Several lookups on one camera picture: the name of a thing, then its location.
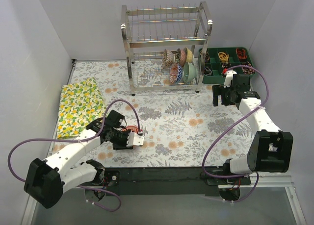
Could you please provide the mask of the black leaf patterned bowl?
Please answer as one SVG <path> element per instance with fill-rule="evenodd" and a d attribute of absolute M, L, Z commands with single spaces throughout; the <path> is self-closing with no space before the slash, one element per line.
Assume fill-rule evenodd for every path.
<path fill-rule="evenodd" d="M 187 55 L 184 50 L 177 49 L 175 52 L 175 63 L 183 67 L 186 63 Z"/>

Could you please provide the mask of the mint green bowl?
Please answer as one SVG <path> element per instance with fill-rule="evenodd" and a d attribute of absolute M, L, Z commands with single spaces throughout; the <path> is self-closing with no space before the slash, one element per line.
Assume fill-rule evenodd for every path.
<path fill-rule="evenodd" d="M 192 63 L 186 62 L 183 67 L 183 82 L 184 84 L 190 83 L 198 75 L 198 70 Z"/>

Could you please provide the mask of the orange geometric patterned bowl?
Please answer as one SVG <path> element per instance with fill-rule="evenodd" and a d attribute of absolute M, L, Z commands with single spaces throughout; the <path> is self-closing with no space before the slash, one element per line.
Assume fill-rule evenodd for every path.
<path fill-rule="evenodd" d="M 170 67 L 170 83 L 178 84 L 183 81 L 183 68 L 178 63 L 174 63 Z"/>

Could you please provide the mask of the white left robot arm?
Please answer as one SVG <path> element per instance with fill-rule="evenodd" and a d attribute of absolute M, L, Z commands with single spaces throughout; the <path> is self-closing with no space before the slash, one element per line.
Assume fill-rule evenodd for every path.
<path fill-rule="evenodd" d="M 107 173 L 98 161 L 90 159 L 74 165 L 87 153 L 103 142 L 111 142 L 113 148 L 130 147 L 130 130 L 122 130 L 125 116 L 112 110 L 104 122 L 94 120 L 75 139 L 76 142 L 65 146 L 44 160 L 34 159 L 28 169 L 24 191 L 45 208 L 53 207 L 62 195 L 84 183 L 103 186 L 117 178 L 116 172 Z"/>

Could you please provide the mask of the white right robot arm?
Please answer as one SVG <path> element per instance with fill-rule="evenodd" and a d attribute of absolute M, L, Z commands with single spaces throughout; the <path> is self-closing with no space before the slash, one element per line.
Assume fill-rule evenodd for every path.
<path fill-rule="evenodd" d="M 263 108 L 259 94 L 250 89 L 250 77 L 227 71 L 223 84 L 215 85 L 213 105 L 235 105 L 246 117 L 254 132 L 248 153 L 241 158 L 228 159 L 223 164 L 222 179 L 236 183 L 240 175 L 252 172 L 285 173 L 289 169 L 293 136 L 276 126 Z"/>

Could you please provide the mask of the yellow and teal patterned bowl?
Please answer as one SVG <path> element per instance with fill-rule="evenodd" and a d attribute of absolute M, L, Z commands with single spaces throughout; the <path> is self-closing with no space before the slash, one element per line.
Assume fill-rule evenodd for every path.
<path fill-rule="evenodd" d="M 188 48 L 188 47 L 185 47 L 183 49 L 184 53 L 186 54 L 186 62 L 188 63 L 192 63 L 193 62 L 193 52 Z"/>

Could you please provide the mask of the orange floral patterned bowl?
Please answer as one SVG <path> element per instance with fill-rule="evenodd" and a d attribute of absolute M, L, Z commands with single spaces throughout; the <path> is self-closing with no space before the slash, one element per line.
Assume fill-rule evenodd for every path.
<path fill-rule="evenodd" d="M 138 128 L 138 126 L 135 125 L 129 125 L 126 127 L 127 130 L 131 130 L 132 132 L 136 132 L 137 134 L 143 134 L 143 130 Z"/>

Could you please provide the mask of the small purple patterned bowl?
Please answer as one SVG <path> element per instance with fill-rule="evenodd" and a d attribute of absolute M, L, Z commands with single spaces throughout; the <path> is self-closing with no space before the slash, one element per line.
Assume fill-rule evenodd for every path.
<path fill-rule="evenodd" d="M 170 68 L 175 61 L 175 55 L 171 50 L 165 49 L 162 56 L 162 68 Z"/>

